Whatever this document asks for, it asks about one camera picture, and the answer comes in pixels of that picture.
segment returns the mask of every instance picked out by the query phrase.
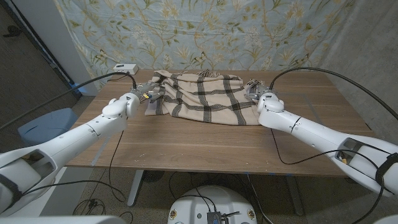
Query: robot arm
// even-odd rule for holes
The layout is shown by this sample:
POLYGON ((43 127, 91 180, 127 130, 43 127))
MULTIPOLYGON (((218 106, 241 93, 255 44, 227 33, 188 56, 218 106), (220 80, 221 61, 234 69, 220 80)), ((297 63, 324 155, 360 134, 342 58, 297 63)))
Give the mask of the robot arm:
POLYGON ((284 102, 271 91, 259 99, 259 123, 265 127, 290 133, 326 155, 349 177, 374 192, 379 192, 382 177, 383 195, 398 194, 398 146, 389 142, 341 133, 284 110, 284 102), (360 156, 360 153, 375 163, 360 156))
POLYGON ((133 118, 155 83, 139 85, 112 99, 102 114, 45 143, 0 154, 0 216, 8 216, 37 199, 46 189, 24 195, 28 190, 52 184, 59 170, 99 139, 127 128, 127 117, 133 118))

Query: wire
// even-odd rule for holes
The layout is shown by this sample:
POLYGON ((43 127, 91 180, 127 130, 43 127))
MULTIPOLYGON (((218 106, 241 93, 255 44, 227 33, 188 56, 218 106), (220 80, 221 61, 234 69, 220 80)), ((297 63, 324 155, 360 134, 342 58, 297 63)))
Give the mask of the wire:
MULTIPOLYGON (((120 143, 120 140, 122 139, 123 133, 124 133, 124 131, 122 131, 122 134, 120 135, 120 138, 119 138, 119 141, 118 141, 118 145, 116 146, 116 149, 113 152, 113 156, 112 156, 111 162, 109 163, 109 169, 108 169, 109 175, 108 175, 108 177, 109 177, 109 184, 110 185, 112 185, 112 183, 111 183, 111 166, 112 166, 114 155, 116 154, 116 151, 118 150, 119 143, 120 143)), ((123 196, 124 199, 121 200, 114 194, 113 189, 111 189, 111 192, 112 192, 113 196, 116 198, 116 200, 118 200, 120 202, 126 201, 126 197, 123 194, 121 194, 121 195, 123 196)))
POLYGON ((122 217, 122 215, 124 215, 124 214, 127 214, 127 213, 131 215, 131 221, 130 221, 130 224, 132 224, 132 220, 134 219, 134 216, 132 215, 132 213, 131 213, 130 211, 123 212, 122 214, 120 214, 120 216, 119 216, 119 217, 122 217))
MULTIPOLYGON (((193 182, 192 182, 192 174, 190 174, 190 176, 191 176, 191 184, 192 184, 192 187, 194 187, 194 186, 193 186, 193 182)), ((206 200, 203 198, 203 196, 199 193, 198 188, 197 188, 197 187, 194 187, 194 188, 197 190, 198 195, 201 196, 201 198, 205 201, 207 207, 209 208, 209 212, 211 212, 209 204, 207 204, 207 201, 206 201, 206 200)))
POLYGON ((257 192, 256 192, 256 190, 255 190, 255 188, 254 188, 254 186, 253 186, 253 183, 252 183, 251 180, 250 180, 249 174, 247 174, 247 176, 248 176, 249 183, 251 184, 251 187, 252 187, 252 189, 253 189, 253 192, 254 192, 254 194, 256 195, 257 204, 258 204, 259 207, 260 207, 260 211, 261 211, 262 217, 265 218, 266 221, 267 221, 268 223, 274 224, 274 223, 266 216, 266 214, 264 214, 264 212, 262 211, 262 207, 261 207, 261 204, 260 204, 260 201, 259 201, 259 197, 258 197, 258 195, 257 195, 257 192))
POLYGON ((288 70, 282 72, 281 74, 277 75, 277 76, 273 79, 273 81, 272 81, 271 84, 269 85, 269 89, 271 90, 271 89, 274 87, 275 81, 276 81, 279 77, 281 77, 282 75, 284 75, 284 74, 286 74, 286 73, 288 73, 288 72, 291 72, 291 71, 301 70, 301 69, 307 69, 307 70, 314 70, 314 71, 319 71, 319 72, 325 72, 325 73, 329 73, 330 75, 334 75, 334 76, 337 76, 337 77, 339 77, 339 78, 342 78, 342 79, 346 80, 347 82, 349 82, 349 83, 353 84, 354 86, 360 88, 362 91, 364 91, 364 92, 367 93, 369 96, 371 96, 373 99, 375 99, 375 100, 376 100, 378 103, 380 103, 386 110, 388 110, 388 112, 390 112, 390 114, 392 114, 392 115, 396 118, 396 120, 398 120, 398 114, 397 114, 393 109, 391 109, 391 107, 389 107, 384 101, 382 101, 379 97, 377 97, 375 94, 373 94, 371 91, 369 91, 367 88, 361 86, 360 84, 356 83, 355 81, 353 81, 353 80, 351 80, 351 79, 349 79, 349 78, 347 78, 347 77, 345 77, 345 76, 343 76, 343 75, 340 75, 339 73, 332 72, 332 71, 329 71, 329 70, 325 70, 325 69, 322 69, 322 68, 297 67, 297 68, 288 69, 288 70))
POLYGON ((58 183, 58 184, 49 184, 49 185, 45 185, 45 186, 38 187, 38 188, 33 189, 33 190, 28 190, 28 191, 26 191, 25 193, 23 193, 22 196, 25 196, 25 195, 27 195, 27 194, 30 194, 30 193, 32 193, 32 192, 35 192, 36 190, 41 190, 41 189, 44 189, 44 188, 47 188, 47 187, 61 186, 61 185, 69 185, 69 184, 77 184, 77 183, 84 183, 84 182, 96 182, 96 183, 99 183, 99 184, 107 185, 107 186, 110 187, 111 189, 116 190, 116 191, 119 192, 121 195, 123 195, 123 193, 122 193, 119 189, 117 189, 116 187, 112 187, 111 185, 109 185, 109 184, 107 184, 107 183, 105 183, 105 182, 98 181, 98 180, 79 180, 79 181, 72 181, 72 182, 65 182, 65 183, 58 183))
MULTIPOLYGON (((301 163, 301 162, 304 162, 304 161, 307 161, 307 160, 310 160, 310 159, 313 159, 313 158, 315 158, 315 157, 322 156, 322 155, 324 155, 324 154, 328 154, 328 153, 331 153, 331 152, 353 152, 353 153, 355 153, 355 154, 357 154, 357 155, 362 156, 362 157, 365 158, 366 160, 368 160, 376 169, 379 168, 379 167, 378 167, 372 160, 370 160, 368 157, 364 156, 363 154, 361 154, 361 153, 359 153, 359 152, 352 151, 352 150, 349 150, 349 149, 335 149, 335 150, 330 150, 330 151, 327 151, 327 152, 319 153, 319 154, 317 154, 317 155, 308 157, 308 158, 306 158, 306 159, 302 159, 301 161, 288 163, 288 162, 283 161, 282 158, 280 157, 279 148, 278 148, 278 145, 277 145, 277 143, 276 143, 275 136, 274 136, 274 132, 272 131, 272 128, 271 128, 271 133, 272 133, 272 137, 274 138, 274 142, 275 142, 276 150, 277 150, 277 152, 278 152, 279 159, 280 159, 280 161, 281 161, 282 163, 284 163, 284 164, 286 164, 286 165, 299 164, 299 163, 301 163)), ((376 199, 376 201, 374 202, 373 206, 371 207, 371 209, 370 209, 365 215, 363 215, 361 218, 359 218, 358 220, 356 220, 355 222, 353 222, 353 224, 358 223, 358 222, 364 220, 368 215, 370 215, 370 213, 373 212, 373 210, 376 208, 376 206, 378 205, 378 203, 379 203, 379 201, 380 201, 380 199, 381 199, 381 197, 382 197, 382 195, 383 195, 383 191, 384 191, 384 178, 382 177, 381 185, 380 185, 380 192, 379 192, 379 195, 377 196, 377 199, 376 199)))
POLYGON ((132 77, 132 75, 130 75, 130 74, 126 74, 126 73, 123 73, 123 72, 113 72, 113 73, 109 73, 109 74, 106 74, 106 75, 102 75, 102 76, 100 76, 100 77, 93 78, 92 80, 88 80, 87 82, 83 82, 82 84, 80 84, 80 85, 78 85, 78 86, 75 86, 75 87, 71 88, 70 90, 68 90, 68 91, 66 91, 66 92, 64 92, 64 93, 61 93, 61 94, 59 94, 58 96, 55 96, 55 97, 53 97, 53 98, 47 100, 46 102, 44 102, 44 103, 42 103, 42 104, 40 104, 40 105, 38 105, 38 106, 36 106, 36 107, 30 109, 29 111, 26 111, 25 113, 19 115, 18 117, 14 118, 14 119, 10 120, 9 122, 7 122, 6 124, 2 125, 2 126, 0 127, 0 131, 3 130, 4 128, 8 127, 9 125, 11 125, 12 123, 14 123, 15 121, 17 121, 17 120, 23 118, 24 116, 30 114, 31 112, 33 112, 33 111, 35 111, 35 110, 37 110, 37 109, 39 109, 39 108, 41 108, 41 107, 43 107, 43 106, 45 106, 45 105, 51 103, 51 102, 53 102, 54 100, 57 100, 57 99, 59 99, 59 98, 65 96, 66 94, 68 94, 68 93, 70 93, 70 92, 73 92, 73 91, 75 91, 75 90, 77 90, 77 89, 79 89, 79 88, 81 88, 81 87, 83 87, 83 86, 85 86, 85 85, 87 85, 87 84, 89 84, 89 83, 95 82, 95 81, 100 80, 100 79, 105 78, 105 77, 109 77, 109 76, 111 76, 111 75, 126 75, 126 76, 128 76, 128 77, 131 78, 131 80, 132 80, 132 87, 133 87, 134 89, 137 88, 136 81, 135 81, 135 79, 132 77))
POLYGON ((116 82, 116 81, 119 81, 120 79, 125 78, 125 77, 127 77, 127 75, 123 75, 123 76, 120 77, 120 78, 113 79, 113 80, 108 80, 108 81, 106 81, 106 82, 116 82))
MULTIPOLYGON (((98 199, 98 198, 86 199, 84 201, 81 201, 75 207, 75 209, 73 210, 73 215, 77 215, 77 211, 79 211, 79 209, 83 206, 83 204, 85 204, 85 207, 81 211, 80 215, 106 215, 105 203, 102 200, 98 199), (84 214, 87 205, 88 205, 88 211, 84 214), (93 211, 94 211, 94 209, 96 207, 101 207, 102 208, 101 214, 93 213, 93 211)), ((134 219, 134 216, 133 216, 132 212, 130 212, 130 211, 123 212, 122 214, 119 215, 119 217, 122 217, 124 214, 130 214, 131 215, 130 224, 132 224, 132 221, 134 219)))
POLYGON ((87 205, 88 205, 88 211, 85 213, 85 215, 93 215, 92 212, 93 212, 93 210, 94 210, 96 207, 101 207, 101 208, 102 208, 102 211, 101 211, 101 214, 100 214, 100 215, 106 215, 105 203, 104 203, 102 200, 98 199, 98 198, 86 199, 86 200, 81 201, 81 202, 75 207, 75 209, 73 210, 73 213, 72 213, 72 214, 73 214, 73 215, 76 215, 77 211, 79 210, 79 208, 82 207, 83 204, 85 204, 85 207, 84 207, 84 209, 81 211, 80 215, 83 215, 83 213, 84 213, 84 211, 85 211, 87 205))
MULTIPOLYGON (((101 181, 101 179, 102 179, 102 177, 104 176, 105 172, 106 172, 106 169, 104 170, 104 172, 102 172, 102 175, 101 175, 101 177, 99 178, 99 181, 101 181)), ((90 200, 90 199, 92 198, 92 196, 94 195, 94 192, 95 192, 95 190, 97 189, 97 187, 98 187, 98 183, 95 185, 95 188, 94 188, 93 192, 91 193, 90 197, 89 197, 87 200, 90 200)))
POLYGON ((205 197, 205 196, 202 196, 202 195, 199 193, 199 190, 198 190, 196 187, 194 187, 194 188, 197 190, 197 192, 198 192, 199 195, 183 195, 183 196, 181 196, 181 197, 179 197, 179 198, 176 198, 175 195, 174 195, 174 193, 173 193, 173 191, 172 191, 172 186, 171 186, 172 177, 173 177, 174 174, 176 174, 176 173, 177 173, 177 171, 174 172, 174 173, 170 176, 170 178, 169 178, 169 190, 170 190, 170 193, 172 194, 172 196, 173 196, 173 198, 174 198, 175 200, 178 200, 178 199, 180 199, 180 198, 182 198, 182 197, 188 197, 188 196, 192 196, 192 197, 201 197, 201 198, 205 201, 205 203, 206 203, 206 205, 207 205, 207 207, 208 207, 208 209, 209 209, 209 212, 211 212, 210 206, 207 204, 207 202, 206 202, 206 200, 205 200, 205 198, 206 198, 206 199, 208 199, 209 201, 211 201, 211 202, 213 203, 214 211, 217 212, 217 208, 216 208, 216 205, 214 204, 214 202, 213 202, 210 198, 205 197))
POLYGON ((184 197, 200 197, 200 198, 205 198, 205 199, 209 200, 209 201, 213 204, 214 211, 217 212, 216 204, 215 204, 210 198, 208 198, 208 197, 206 197, 206 196, 199 196, 199 195, 183 195, 183 196, 179 196, 179 197, 177 198, 177 200, 180 199, 180 198, 184 198, 184 197))
POLYGON ((177 171, 174 172, 169 178, 169 190, 170 190, 170 193, 172 194, 173 198, 176 200, 177 198, 174 196, 174 193, 172 191, 172 186, 171 186, 172 177, 174 176, 175 173, 177 173, 177 171))

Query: checkered cloth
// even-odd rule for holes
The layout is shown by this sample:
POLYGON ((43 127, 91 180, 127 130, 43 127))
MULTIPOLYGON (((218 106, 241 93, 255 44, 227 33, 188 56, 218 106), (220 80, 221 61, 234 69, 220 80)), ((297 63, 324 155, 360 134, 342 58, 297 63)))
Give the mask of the checkered cloth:
POLYGON ((197 74, 159 70, 151 81, 160 84, 158 91, 164 95, 149 103, 145 115, 170 113, 176 118, 207 123, 259 124, 257 106, 246 98, 252 86, 243 87, 243 80, 237 76, 209 70, 197 74))

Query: floral curtain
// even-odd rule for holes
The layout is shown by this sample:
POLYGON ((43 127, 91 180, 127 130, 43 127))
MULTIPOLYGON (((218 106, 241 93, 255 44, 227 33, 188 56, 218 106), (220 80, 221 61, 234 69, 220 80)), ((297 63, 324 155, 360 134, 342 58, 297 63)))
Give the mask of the floral curtain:
POLYGON ((90 75, 317 66, 354 0, 54 0, 90 75))

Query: small white device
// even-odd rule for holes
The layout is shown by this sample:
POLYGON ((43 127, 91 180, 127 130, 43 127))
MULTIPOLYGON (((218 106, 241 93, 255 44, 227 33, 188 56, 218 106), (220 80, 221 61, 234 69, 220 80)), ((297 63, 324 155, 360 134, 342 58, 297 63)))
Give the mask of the small white device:
POLYGON ((124 72, 130 75, 135 75, 138 71, 138 66, 136 64, 116 64, 113 67, 115 72, 124 72))

